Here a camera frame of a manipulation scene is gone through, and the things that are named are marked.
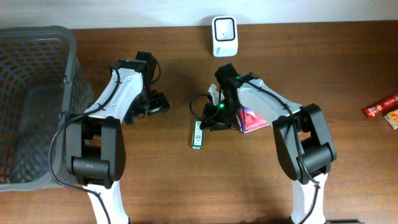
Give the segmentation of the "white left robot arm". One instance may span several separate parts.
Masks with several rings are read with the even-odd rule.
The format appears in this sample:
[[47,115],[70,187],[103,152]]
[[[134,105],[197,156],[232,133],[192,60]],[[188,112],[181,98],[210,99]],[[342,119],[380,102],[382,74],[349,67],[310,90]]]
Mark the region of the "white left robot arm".
[[122,124],[170,109],[164,93],[151,88],[161,67],[150,52],[120,59],[99,98],[65,128],[67,171],[89,195],[97,223],[129,223],[120,180],[126,166]]

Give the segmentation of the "purple red Carefree pack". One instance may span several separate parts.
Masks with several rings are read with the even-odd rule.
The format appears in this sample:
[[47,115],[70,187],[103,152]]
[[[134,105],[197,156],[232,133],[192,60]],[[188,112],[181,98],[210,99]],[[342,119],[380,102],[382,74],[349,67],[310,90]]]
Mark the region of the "purple red Carefree pack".
[[236,119],[243,134],[269,126],[269,123],[259,114],[245,107],[238,110]]

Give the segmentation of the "green gum pack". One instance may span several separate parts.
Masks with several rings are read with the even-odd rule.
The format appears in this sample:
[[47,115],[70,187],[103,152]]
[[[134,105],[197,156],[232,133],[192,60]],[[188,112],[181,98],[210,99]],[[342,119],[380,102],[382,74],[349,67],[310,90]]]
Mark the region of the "green gum pack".
[[193,124],[193,135],[192,135],[192,148],[201,149],[203,147],[203,130],[200,128],[201,121],[196,119]]

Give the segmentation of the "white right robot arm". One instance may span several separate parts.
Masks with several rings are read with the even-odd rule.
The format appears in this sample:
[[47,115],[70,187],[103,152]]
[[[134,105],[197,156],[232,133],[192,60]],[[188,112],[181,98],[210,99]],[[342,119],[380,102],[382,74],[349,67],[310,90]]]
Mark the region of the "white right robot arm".
[[201,129],[221,131],[236,124],[235,114],[250,109],[272,127],[279,164],[292,181],[292,223],[326,223],[324,186],[337,158],[321,108],[302,106],[271,90],[256,74],[239,74],[232,64],[217,69],[219,87],[207,93]]

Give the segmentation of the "orange tissue pack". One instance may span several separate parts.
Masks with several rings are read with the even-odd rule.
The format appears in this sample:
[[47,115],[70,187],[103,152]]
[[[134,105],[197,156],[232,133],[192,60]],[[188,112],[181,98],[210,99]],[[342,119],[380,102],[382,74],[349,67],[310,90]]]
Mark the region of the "orange tissue pack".
[[398,128],[398,109],[388,112],[388,114],[386,114],[384,118],[393,129]]

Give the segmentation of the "red Nescafe sachet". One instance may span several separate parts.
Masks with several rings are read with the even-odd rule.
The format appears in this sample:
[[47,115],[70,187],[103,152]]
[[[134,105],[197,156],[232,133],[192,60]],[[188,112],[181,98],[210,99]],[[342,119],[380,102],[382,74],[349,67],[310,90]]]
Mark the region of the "red Nescafe sachet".
[[368,118],[373,118],[379,113],[382,113],[383,111],[386,111],[394,106],[397,106],[397,93],[394,95],[391,95],[371,106],[368,106],[367,108],[363,109],[363,113],[368,117]]

